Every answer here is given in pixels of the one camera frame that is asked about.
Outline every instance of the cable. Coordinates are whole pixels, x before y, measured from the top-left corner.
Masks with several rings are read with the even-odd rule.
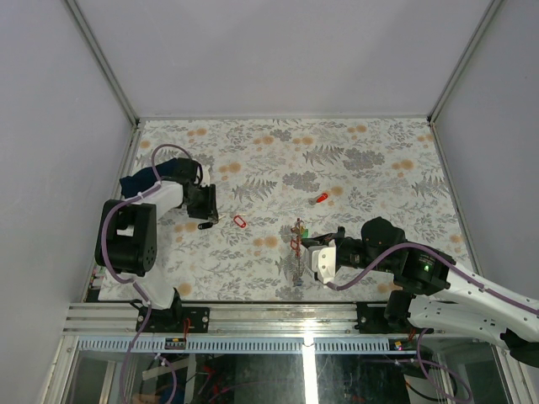
[[[425,335],[425,333],[429,331],[429,328],[425,328],[420,334],[419,334],[419,337],[418,337],[418,346],[417,346],[417,355],[418,355],[418,362],[419,362],[419,367],[421,368],[421,370],[423,371],[423,375],[424,377],[427,378],[427,380],[429,381],[429,383],[435,388],[436,391],[438,391],[443,397],[445,398],[448,398],[450,400],[453,400],[453,401],[456,401],[456,402],[472,402],[473,400],[473,394],[472,394],[472,389],[470,389],[470,386],[466,384],[466,382],[461,378],[461,376],[457,373],[457,372],[454,372],[453,370],[451,369],[448,369],[446,368],[444,365],[442,364],[437,364],[436,362],[431,362],[429,360],[424,360],[424,359],[421,359],[421,341],[423,340],[423,336]],[[459,383],[461,383],[463,386],[464,386],[464,389],[466,390],[466,393],[468,395],[468,398],[467,399],[461,399],[461,398],[456,398],[449,394],[447,394],[444,389],[442,389],[441,387],[439,387],[435,380],[432,378],[432,376],[429,375],[429,372],[427,371],[427,369],[424,367],[425,364],[429,364],[430,366],[435,366],[437,368],[439,368],[440,370],[444,370],[445,372],[447,372],[449,375],[453,375],[455,377],[455,380],[458,380]]]
[[[412,387],[412,385],[410,385],[408,382],[406,382],[406,386],[407,386],[411,391],[413,391],[415,394],[417,394],[418,396],[424,398],[424,399],[427,400],[427,401],[433,401],[433,402],[446,402],[446,399],[445,399],[445,398],[438,398],[438,397],[429,397],[429,396],[426,396],[426,395],[423,394],[422,392],[415,390],[415,389]]]
[[[127,369],[127,364],[129,363],[129,359],[130,359],[130,356],[131,356],[131,350],[135,347],[136,340],[140,337],[141,333],[144,331],[144,328],[146,327],[146,324],[150,320],[150,314],[152,313],[152,303],[151,303],[149,297],[147,296],[147,294],[144,292],[144,290],[141,288],[141,286],[134,279],[121,278],[114,271],[112,263],[110,262],[110,259],[109,259],[109,250],[107,249],[107,231],[109,229],[109,224],[110,224],[110,221],[112,220],[112,217],[116,214],[116,212],[118,212],[118,210],[120,210],[121,208],[123,208],[123,207],[125,207],[127,205],[131,205],[131,204],[133,204],[135,202],[138,202],[139,200],[141,200],[143,198],[146,198],[147,196],[153,194],[154,192],[158,191],[161,188],[161,177],[159,176],[159,173],[157,172],[157,168],[155,166],[155,156],[157,154],[157,151],[159,151],[160,149],[162,149],[164,147],[177,148],[177,149],[181,150],[182,152],[184,152],[187,155],[187,157],[189,157],[189,159],[191,159],[191,160],[193,159],[193,157],[191,157],[191,155],[181,146],[177,146],[177,145],[173,145],[173,144],[169,144],[169,143],[165,143],[165,144],[157,146],[154,149],[153,153],[152,153],[152,170],[153,170],[153,173],[155,174],[157,182],[151,188],[147,189],[146,191],[139,193],[137,196],[134,196],[133,198],[126,199],[126,200],[120,202],[119,204],[117,204],[116,206],[114,206],[109,211],[107,216],[105,216],[104,221],[103,221],[103,227],[101,229],[101,253],[103,255],[103,260],[104,260],[105,267],[109,271],[110,276],[112,276],[114,278],[114,280],[116,282],[120,283],[120,284],[133,284],[133,288],[135,288],[135,290],[142,296],[142,299],[146,302],[147,308],[148,308],[146,316],[144,317],[144,321],[142,322],[141,326],[139,327],[138,332],[135,334],[135,336],[133,337],[133,339],[129,343],[129,346],[127,348],[127,352],[125,353],[124,362],[121,365],[121,370],[120,370],[120,394],[121,394],[121,399],[124,402],[124,404],[128,404],[128,401],[125,398],[125,372],[126,372],[126,369]],[[176,373],[174,371],[174,368],[172,367],[170,362],[168,362],[161,355],[158,355],[157,358],[161,359],[162,364],[166,364],[172,371],[173,389],[172,389],[172,393],[170,395],[170,398],[167,401],[167,404],[170,404],[170,403],[172,403],[172,401],[174,399],[174,395],[176,394],[176,388],[177,388],[177,385],[178,385],[178,380],[176,378]]]
[[[155,167],[155,156],[157,155],[157,152],[159,152],[164,147],[173,147],[174,149],[179,149],[183,153],[185,153],[185,156],[187,156],[190,160],[193,160],[193,157],[182,146],[174,145],[172,143],[163,143],[162,145],[157,146],[155,149],[153,149],[152,152],[152,170],[157,181],[161,181],[161,176],[159,175],[159,173],[157,172],[157,168]]]
[[[353,278],[349,283],[342,284],[342,285],[336,285],[332,282],[327,282],[325,285],[328,286],[330,289],[341,291],[341,290],[347,290],[348,288],[351,288],[358,282],[360,282],[365,276],[372,271],[381,261],[383,261],[388,255],[393,254],[394,252],[398,250],[402,250],[403,248],[415,248],[417,250],[421,250],[425,253],[428,253],[430,256],[436,258],[438,261],[443,263],[446,267],[451,269],[453,272],[455,272],[460,277],[467,280],[470,284],[473,284],[477,286],[480,290],[484,290],[485,292],[489,293],[490,295],[497,297],[498,299],[504,301],[505,303],[508,303],[514,307],[518,307],[521,310],[528,311],[531,314],[535,316],[539,316],[539,310],[533,309],[531,307],[528,307],[526,305],[523,305],[522,303],[513,300],[505,295],[500,294],[499,292],[496,292],[495,290],[491,290],[489,287],[485,286],[485,284],[479,282],[472,276],[469,276],[459,268],[457,268],[455,265],[447,261],[445,258],[443,258],[438,253],[432,251],[430,248],[422,246],[421,244],[416,244],[414,242],[403,242],[401,244],[398,244],[396,246],[388,248],[386,251],[384,251],[382,254],[380,254],[372,263],[370,263],[367,268],[365,268],[363,271],[361,271],[360,274],[358,274],[355,278]]]
[[[456,393],[458,391],[458,388],[456,386],[456,380],[455,378],[453,377],[453,375],[449,375],[449,378],[451,379],[451,385],[453,387],[453,396],[456,396]],[[446,399],[445,398],[438,398],[438,397],[429,397],[425,394],[423,394],[421,391],[417,391],[416,389],[414,389],[414,387],[412,385],[410,385],[408,382],[406,382],[406,386],[411,390],[413,391],[415,394],[417,394],[418,396],[420,397],[423,397],[425,400],[427,401],[433,401],[433,402],[446,402]]]

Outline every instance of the small red item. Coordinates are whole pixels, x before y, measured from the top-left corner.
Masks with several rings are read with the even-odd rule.
[[[294,251],[297,251],[300,247],[300,245],[297,243],[297,240],[295,238],[292,238],[290,240],[290,247],[292,248],[292,250]]]
[[[317,204],[319,204],[320,202],[326,200],[327,198],[328,198],[328,194],[326,194],[325,192],[323,194],[320,194],[317,197]]]
[[[240,215],[235,215],[233,220],[234,220],[234,223],[236,223],[242,229],[247,227],[247,222]]]

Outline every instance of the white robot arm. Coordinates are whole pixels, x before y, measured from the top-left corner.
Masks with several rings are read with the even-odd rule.
[[[365,223],[361,238],[345,237],[340,227],[337,233],[303,239],[315,278],[334,290],[347,289],[354,281],[333,283],[340,266],[366,268],[389,248],[406,242],[401,229],[380,217]],[[394,274],[394,283],[403,290],[393,291],[382,310],[362,304],[368,314],[360,316],[360,330],[402,332],[417,327],[456,332],[508,349],[520,362],[539,367],[538,300],[507,290],[442,252],[414,246],[418,245],[407,243],[407,248],[374,263],[375,270]],[[450,266],[425,251],[440,255]],[[373,328],[369,320],[386,327]]]
[[[107,223],[107,215],[122,201],[105,202],[95,249],[96,262],[104,266],[101,234],[106,225],[107,254],[113,270],[121,274],[122,279],[136,281],[155,310],[167,310],[179,299],[174,287],[164,280],[155,266],[157,220],[169,210],[185,206],[189,217],[211,224],[218,222],[216,186],[202,186],[200,180],[196,181],[200,178],[201,165],[186,158],[174,161],[177,167],[173,175],[155,183],[151,189],[140,189],[138,200],[118,209]],[[209,182],[209,173],[204,172],[205,180]]]

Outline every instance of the floral tablecloth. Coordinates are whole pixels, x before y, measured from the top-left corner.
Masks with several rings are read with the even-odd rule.
[[[150,164],[154,147],[185,146],[208,167],[217,188],[220,222],[172,210],[157,224],[157,263],[186,300],[385,300],[396,286],[389,274],[371,273],[335,292],[323,288],[301,260],[303,285],[294,286],[298,262],[290,247],[296,218],[309,236],[337,231],[360,237],[362,224],[382,216],[411,241],[430,244],[469,265],[456,212],[422,119],[150,120],[132,172]],[[176,157],[165,150],[159,161]],[[327,200],[310,205],[322,192]],[[241,215],[244,229],[232,222]],[[337,284],[357,274],[342,268]],[[136,298],[130,285],[109,276],[100,300]]]

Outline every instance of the white panel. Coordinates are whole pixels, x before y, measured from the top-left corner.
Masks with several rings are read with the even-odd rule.
[[[141,116],[423,114],[489,0],[79,0]]]
[[[539,298],[537,21],[539,2],[505,2],[437,122],[484,274],[533,298]]]
[[[129,126],[59,0],[4,1],[0,51],[0,396],[33,403]]]

